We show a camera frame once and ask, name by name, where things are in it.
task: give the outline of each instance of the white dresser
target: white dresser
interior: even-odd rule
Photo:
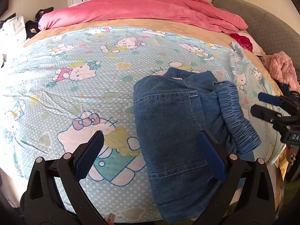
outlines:
[[[26,40],[25,22],[22,15],[8,20],[0,29],[0,54],[9,54]]]

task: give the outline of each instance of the pink plush fabric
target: pink plush fabric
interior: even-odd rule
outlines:
[[[300,92],[300,85],[297,81],[293,62],[285,52],[267,55],[262,58],[262,63],[273,79],[288,84],[290,91]]]
[[[41,30],[111,19],[162,19],[232,34],[247,29],[238,15],[208,0],[93,0],[42,16]]]

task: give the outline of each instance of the white drawer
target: white drawer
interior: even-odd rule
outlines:
[[[22,15],[15,17],[10,24],[15,34],[17,34],[21,29],[25,28],[24,18]]]
[[[13,36],[13,40],[16,44],[21,45],[26,40],[27,34],[26,29],[23,28],[21,31],[19,31],[17,34]]]
[[[11,27],[10,25],[5,26],[0,29],[0,47],[4,44],[10,42],[12,39]]]

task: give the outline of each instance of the denim fabric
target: denim fabric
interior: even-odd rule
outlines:
[[[155,203],[172,223],[199,215],[221,184],[197,146],[200,131],[249,160],[260,144],[243,117],[236,86],[217,82],[210,71],[170,68],[164,76],[141,79],[134,86],[134,115]]]

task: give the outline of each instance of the pink comforter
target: pink comforter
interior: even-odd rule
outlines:
[[[215,8],[208,0],[93,0],[44,14],[39,28],[111,19],[162,19],[226,34],[247,29],[240,16]]]

